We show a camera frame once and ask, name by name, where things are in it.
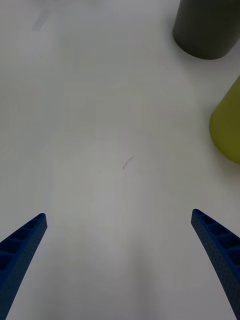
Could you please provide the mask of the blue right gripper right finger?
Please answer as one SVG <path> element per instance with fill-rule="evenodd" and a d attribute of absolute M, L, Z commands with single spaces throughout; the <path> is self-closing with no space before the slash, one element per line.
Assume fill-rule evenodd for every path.
<path fill-rule="evenodd" d="M 236 319 L 240 319 L 240 238 L 216 220 L 194 209 L 191 225 L 220 280 Z"/>

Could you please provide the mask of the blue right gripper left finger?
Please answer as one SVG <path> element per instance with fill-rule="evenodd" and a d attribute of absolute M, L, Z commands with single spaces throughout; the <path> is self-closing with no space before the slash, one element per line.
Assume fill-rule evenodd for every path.
<path fill-rule="evenodd" d="M 0 319 L 5 320 L 28 267 L 47 229 L 44 213 L 0 243 Z"/>

